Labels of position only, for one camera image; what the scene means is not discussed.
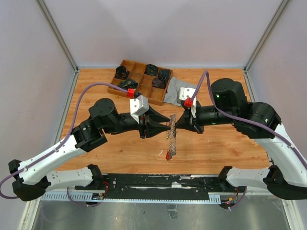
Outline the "red key tag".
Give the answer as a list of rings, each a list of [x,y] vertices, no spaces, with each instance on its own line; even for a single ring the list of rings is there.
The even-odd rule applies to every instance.
[[[168,150],[167,153],[166,153],[165,159],[167,161],[169,161],[169,160],[172,159],[173,155],[174,155],[173,151],[172,150]]]

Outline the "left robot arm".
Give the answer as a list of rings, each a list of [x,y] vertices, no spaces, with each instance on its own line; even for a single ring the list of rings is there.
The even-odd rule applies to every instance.
[[[19,199],[31,201],[46,192],[63,188],[102,189],[108,179],[97,165],[69,171],[56,168],[107,143],[107,134],[137,130],[141,138],[151,138],[170,130],[165,125],[170,119],[151,108],[143,96],[130,100],[128,113],[118,113],[111,99],[102,98],[89,108],[89,114],[88,119],[73,128],[59,143],[26,161],[9,162],[10,173],[15,179],[12,189]]]

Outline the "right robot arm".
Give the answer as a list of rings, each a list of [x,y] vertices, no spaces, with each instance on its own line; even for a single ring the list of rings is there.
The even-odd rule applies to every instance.
[[[215,81],[209,88],[211,106],[201,106],[195,89],[182,87],[177,100],[184,113],[177,129],[203,133],[210,125],[232,124],[237,132],[261,145],[272,165],[262,169],[225,166],[218,175],[218,188],[224,192],[235,187],[257,187],[284,200],[307,197],[307,161],[287,135],[275,109],[263,102],[249,102],[240,82],[229,78]]]

